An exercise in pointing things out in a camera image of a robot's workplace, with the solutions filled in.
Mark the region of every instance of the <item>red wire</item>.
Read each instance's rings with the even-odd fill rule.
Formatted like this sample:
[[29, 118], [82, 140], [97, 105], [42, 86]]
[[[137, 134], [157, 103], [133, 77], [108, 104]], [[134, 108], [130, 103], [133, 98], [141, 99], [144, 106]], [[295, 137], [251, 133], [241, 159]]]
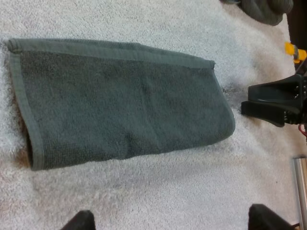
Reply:
[[306, 133], [305, 131], [302, 130], [302, 125], [303, 125], [303, 124], [299, 124], [299, 125], [298, 125], [298, 130], [299, 130], [305, 137], [307, 137], [307, 133]]

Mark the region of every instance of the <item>yellow object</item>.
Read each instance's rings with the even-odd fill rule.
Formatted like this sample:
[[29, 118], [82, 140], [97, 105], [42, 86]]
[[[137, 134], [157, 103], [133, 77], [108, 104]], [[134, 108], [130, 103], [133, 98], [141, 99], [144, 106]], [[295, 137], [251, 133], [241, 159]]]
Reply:
[[294, 55], [294, 52], [295, 52], [294, 45], [292, 45], [290, 42], [284, 43], [284, 49], [287, 54]]
[[284, 49], [287, 54], [293, 55], [294, 63], [300, 63], [307, 58], [307, 52], [303, 49], [298, 49], [295, 45], [289, 42], [284, 43]]

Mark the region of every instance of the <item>silver metal rod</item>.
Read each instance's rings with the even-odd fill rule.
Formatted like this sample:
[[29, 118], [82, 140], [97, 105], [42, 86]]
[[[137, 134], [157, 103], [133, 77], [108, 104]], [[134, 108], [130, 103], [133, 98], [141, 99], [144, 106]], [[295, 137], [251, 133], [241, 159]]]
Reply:
[[294, 169], [300, 207], [300, 229], [307, 230], [307, 158], [294, 159]]

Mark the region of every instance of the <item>white carpet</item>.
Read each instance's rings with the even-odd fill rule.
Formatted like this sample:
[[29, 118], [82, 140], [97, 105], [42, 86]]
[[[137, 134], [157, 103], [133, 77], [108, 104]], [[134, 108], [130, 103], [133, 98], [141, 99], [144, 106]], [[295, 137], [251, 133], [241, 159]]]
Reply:
[[2, 0], [2, 40], [139, 42], [214, 60], [236, 130], [209, 147], [32, 172], [16, 160], [24, 136], [2, 46], [0, 228], [56, 230], [89, 209], [98, 230], [246, 230], [253, 203], [298, 222], [291, 158], [306, 151], [304, 137], [297, 126], [277, 128], [239, 112], [249, 85], [294, 73], [283, 50], [287, 28], [286, 17], [263, 25], [219, 0]]

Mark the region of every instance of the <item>gray fabric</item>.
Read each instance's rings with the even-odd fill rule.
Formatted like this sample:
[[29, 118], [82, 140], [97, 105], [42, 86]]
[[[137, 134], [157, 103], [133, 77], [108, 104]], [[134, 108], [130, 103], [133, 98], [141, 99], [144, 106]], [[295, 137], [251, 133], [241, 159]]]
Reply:
[[253, 19], [277, 25], [282, 21], [283, 14], [291, 11], [293, 0], [242, 0], [241, 7]]
[[8, 48], [33, 170], [210, 145], [234, 131], [213, 61], [98, 41]]

